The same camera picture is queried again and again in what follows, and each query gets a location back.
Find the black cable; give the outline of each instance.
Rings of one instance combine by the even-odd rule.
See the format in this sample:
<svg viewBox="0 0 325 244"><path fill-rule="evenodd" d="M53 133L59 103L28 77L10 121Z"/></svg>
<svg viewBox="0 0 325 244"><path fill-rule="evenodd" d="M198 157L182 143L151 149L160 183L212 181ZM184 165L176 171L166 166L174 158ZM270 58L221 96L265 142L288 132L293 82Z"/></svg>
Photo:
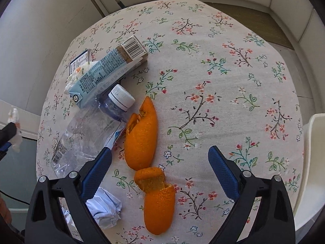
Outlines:
<svg viewBox="0 0 325 244"><path fill-rule="evenodd" d="M27 204L27 205L29 205L29 203L27 203L27 202L25 202L25 201L22 201L22 200L19 200L19 199L17 199L17 198L14 198L14 197L12 197L12 196L10 196L10 195L7 195L6 193L4 193L4 192L1 191L1 190L0 190L0 193L2 193L3 195L5 195L5 196L7 196L7 197L9 197L9 198L11 198L11 199L13 199L13 200L16 200L16 201L21 202L21 203L23 203L23 204Z"/></svg>

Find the plastic water bottle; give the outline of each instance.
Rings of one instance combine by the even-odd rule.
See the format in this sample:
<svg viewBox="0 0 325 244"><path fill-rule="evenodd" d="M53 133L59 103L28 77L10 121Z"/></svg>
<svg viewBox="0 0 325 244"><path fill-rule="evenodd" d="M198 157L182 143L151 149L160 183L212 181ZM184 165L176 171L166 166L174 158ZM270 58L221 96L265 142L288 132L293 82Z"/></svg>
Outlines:
<svg viewBox="0 0 325 244"><path fill-rule="evenodd" d="M78 111L61 136L51 160L58 178L97 157L103 147L112 149L126 127L125 112L135 100L122 86L116 85L108 98Z"/></svg>

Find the crumpled paper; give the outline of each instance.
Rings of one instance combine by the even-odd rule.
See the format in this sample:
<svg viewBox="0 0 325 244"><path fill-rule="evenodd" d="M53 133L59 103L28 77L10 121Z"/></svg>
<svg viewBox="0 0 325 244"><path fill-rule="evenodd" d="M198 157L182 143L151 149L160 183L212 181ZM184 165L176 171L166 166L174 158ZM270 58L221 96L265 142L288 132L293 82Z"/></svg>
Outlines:
<svg viewBox="0 0 325 244"><path fill-rule="evenodd" d="M92 199L87 200L86 206L101 229L115 226L120 219L122 202L101 187ZM75 227L70 211L62 208L62 212L67 223Z"/></svg>

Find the crumpled plastic bag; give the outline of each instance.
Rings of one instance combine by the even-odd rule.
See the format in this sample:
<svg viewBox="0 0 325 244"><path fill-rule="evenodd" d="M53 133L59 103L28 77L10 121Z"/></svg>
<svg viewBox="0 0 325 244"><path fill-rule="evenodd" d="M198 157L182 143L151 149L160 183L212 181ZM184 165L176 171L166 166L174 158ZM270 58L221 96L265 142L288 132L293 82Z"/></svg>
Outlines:
<svg viewBox="0 0 325 244"><path fill-rule="evenodd" d="M64 89L64 93L69 95L69 90L75 85L78 79L82 77L87 71L89 71L98 61L88 61L76 68L73 73L67 79L67 86Z"/></svg>
<svg viewBox="0 0 325 244"><path fill-rule="evenodd" d="M20 144L22 143L22 132L20 131L19 114L17 108L12 107L9 111L9 118L7 123L13 122L16 125L17 132L16 135L9 140L11 147L15 152L20 152Z"/></svg>
<svg viewBox="0 0 325 244"><path fill-rule="evenodd" d="M114 227L120 219L122 202L101 187L92 199L87 200L86 206L101 229ZM62 211L67 223L75 227L69 210L62 208Z"/></svg>

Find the barcode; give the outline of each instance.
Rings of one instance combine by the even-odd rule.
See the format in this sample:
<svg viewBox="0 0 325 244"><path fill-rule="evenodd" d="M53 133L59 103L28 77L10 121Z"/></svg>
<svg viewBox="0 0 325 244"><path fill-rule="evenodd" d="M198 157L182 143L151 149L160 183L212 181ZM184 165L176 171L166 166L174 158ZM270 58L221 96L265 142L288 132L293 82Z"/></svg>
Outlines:
<svg viewBox="0 0 325 244"><path fill-rule="evenodd" d="M53 153L52 161L54 164L58 164L63 155L67 152L67 148L63 146L61 140L56 145L56 148Z"/></svg>
<svg viewBox="0 0 325 244"><path fill-rule="evenodd" d="M128 40L126 40L122 44L122 46L132 59L135 59L139 55L142 55L145 53L144 48L142 47L140 42L134 36L132 36Z"/></svg>
<svg viewBox="0 0 325 244"><path fill-rule="evenodd" d="M63 156L63 155L62 155L59 151L57 151L56 154L55 154L55 156L54 156L54 158L52 159L52 161L53 161L55 164L58 164L59 161L60 161L60 159L62 158L62 156Z"/></svg>

